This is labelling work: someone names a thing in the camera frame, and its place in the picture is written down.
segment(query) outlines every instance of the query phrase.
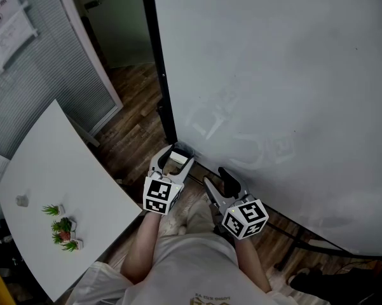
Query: door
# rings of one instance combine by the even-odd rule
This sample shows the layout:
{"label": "door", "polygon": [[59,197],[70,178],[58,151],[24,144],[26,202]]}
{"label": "door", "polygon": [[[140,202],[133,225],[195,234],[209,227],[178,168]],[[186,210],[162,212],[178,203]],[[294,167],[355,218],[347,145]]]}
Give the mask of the door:
{"label": "door", "polygon": [[75,0],[75,3],[89,18],[109,67],[153,62],[142,0]]}

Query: door frame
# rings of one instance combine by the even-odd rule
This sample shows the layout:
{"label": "door frame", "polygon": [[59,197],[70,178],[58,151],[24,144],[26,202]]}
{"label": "door frame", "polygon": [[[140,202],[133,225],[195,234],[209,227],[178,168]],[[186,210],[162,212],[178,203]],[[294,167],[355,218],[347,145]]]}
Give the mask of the door frame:
{"label": "door frame", "polygon": [[89,131],[90,135],[95,135],[102,129],[102,127],[114,116],[118,111],[123,108],[123,103],[121,102],[119,96],[116,93],[112,83],[106,71],[103,68],[102,63],[99,60],[99,57],[96,54],[96,51],[90,42],[88,33],[86,33],[85,27],[83,26],[81,17],[79,16],[78,10],[76,9],[75,2],[73,0],[60,0],[62,6],[64,7],[65,13],[69,19],[69,22],[74,29],[76,36],[81,43],[83,50],[89,58],[89,61],[92,63],[95,71],[100,77],[100,80],[103,82],[107,91],[109,92],[113,102],[116,104],[96,125]]}

